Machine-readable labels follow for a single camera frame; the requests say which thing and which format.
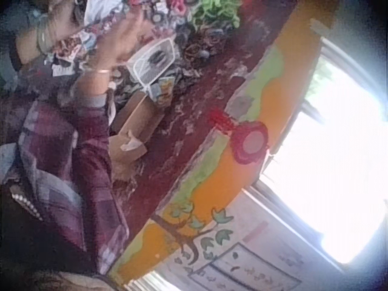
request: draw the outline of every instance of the cardboard box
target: cardboard box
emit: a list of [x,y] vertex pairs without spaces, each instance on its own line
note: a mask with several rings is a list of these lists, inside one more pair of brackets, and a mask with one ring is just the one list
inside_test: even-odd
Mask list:
[[136,92],[112,122],[116,135],[109,138],[112,162],[131,164],[147,152],[144,145],[152,136],[164,112],[144,92]]

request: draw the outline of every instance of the purple plaid shirt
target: purple plaid shirt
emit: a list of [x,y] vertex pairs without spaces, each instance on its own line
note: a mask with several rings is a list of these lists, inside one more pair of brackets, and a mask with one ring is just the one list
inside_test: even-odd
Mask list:
[[[0,147],[7,157],[1,180],[15,168],[12,156],[20,157],[32,188],[26,196],[43,223],[90,252],[100,273],[109,270],[129,236],[112,196],[105,101],[105,95],[80,97],[75,112],[66,112],[35,100],[27,116],[18,116],[25,119],[17,142]],[[6,127],[17,124],[15,110],[5,118]]]

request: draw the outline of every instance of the colorful fabric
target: colorful fabric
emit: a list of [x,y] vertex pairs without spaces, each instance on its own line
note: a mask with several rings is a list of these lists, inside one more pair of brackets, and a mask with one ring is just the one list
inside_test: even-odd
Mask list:
[[100,273],[108,271],[129,236],[112,197],[105,99],[82,97],[75,112],[35,100],[13,151],[32,189],[28,200],[44,223],[90,252]]

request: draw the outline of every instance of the hand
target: hand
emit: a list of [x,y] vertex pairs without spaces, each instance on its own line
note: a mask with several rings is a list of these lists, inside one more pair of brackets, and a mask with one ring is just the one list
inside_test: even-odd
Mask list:
[[148,35],[152,27],[144,20],[142,10],[133,8],[98,41],[96,54],[89,65],[96,70],[110,70],[128,60],[139,39]]
[[50,1],[47,30],[53,45],[82,29],[73,17],[74,7],[74,0]]

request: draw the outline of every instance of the bright window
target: bright window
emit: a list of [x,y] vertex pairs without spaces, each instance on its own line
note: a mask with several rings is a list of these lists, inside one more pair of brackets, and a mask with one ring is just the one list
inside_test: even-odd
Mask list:
[[349,263],[383,221],[387,166],[381,103],[320,57],[295,122],[260,181],[323,234],[329,255]]

